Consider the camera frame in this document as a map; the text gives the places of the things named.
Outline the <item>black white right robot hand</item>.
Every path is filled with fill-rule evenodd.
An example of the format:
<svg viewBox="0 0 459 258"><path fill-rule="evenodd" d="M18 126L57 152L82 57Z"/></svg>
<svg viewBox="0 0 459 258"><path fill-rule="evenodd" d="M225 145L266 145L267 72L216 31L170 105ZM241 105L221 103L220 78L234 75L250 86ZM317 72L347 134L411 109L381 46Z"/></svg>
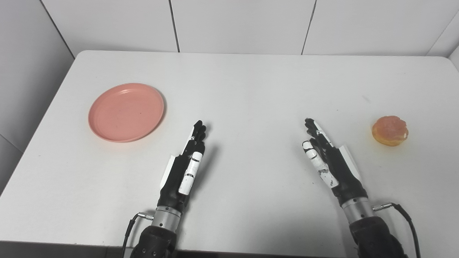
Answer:
<svg viewBox="0 0 459 258"><path fill-rule="evenodd" d="M302 143L303 150L339 205L349 200L367 198L357 168L345 147L334 146L314 119L305 119L305 127L310 139Z"/></svg>

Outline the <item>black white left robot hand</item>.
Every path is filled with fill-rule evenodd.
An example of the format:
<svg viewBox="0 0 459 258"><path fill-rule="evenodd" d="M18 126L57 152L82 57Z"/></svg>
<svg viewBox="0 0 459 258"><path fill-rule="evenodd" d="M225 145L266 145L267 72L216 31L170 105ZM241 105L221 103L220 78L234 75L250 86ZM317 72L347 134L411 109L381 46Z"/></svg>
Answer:
<svg viewBox="0 0 459 258"><path fill-rule="evenodd" d="M189 194L205 153L206 126L198 120L190 133L183 152L171 156L160 184L158 207L168 207L180 213L187 206Z"/></svg>

